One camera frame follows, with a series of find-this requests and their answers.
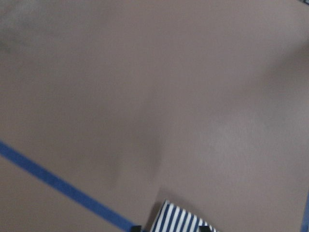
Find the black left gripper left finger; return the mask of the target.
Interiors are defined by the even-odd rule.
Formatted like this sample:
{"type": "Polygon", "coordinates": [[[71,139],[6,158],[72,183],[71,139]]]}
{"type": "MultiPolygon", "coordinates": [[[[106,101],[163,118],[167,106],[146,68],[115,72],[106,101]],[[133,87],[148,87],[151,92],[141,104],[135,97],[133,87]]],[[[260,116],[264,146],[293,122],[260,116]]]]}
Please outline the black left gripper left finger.
{"type": "Polygon", "coordinates": [[[142,226],[141,225],[134,225],[131,227],[131,232],[142,232],[142,226]]]}

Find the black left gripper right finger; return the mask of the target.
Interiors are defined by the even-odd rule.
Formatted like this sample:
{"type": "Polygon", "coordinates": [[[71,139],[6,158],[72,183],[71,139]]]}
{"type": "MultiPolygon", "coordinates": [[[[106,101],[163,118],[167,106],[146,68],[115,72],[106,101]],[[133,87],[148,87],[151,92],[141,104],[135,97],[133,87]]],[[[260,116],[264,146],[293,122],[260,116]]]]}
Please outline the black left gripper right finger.
{"type": "Polygon", "coordinates": [[[200,232],[212,232],[209,226],[199,226],[199,231],[200,232]]]}

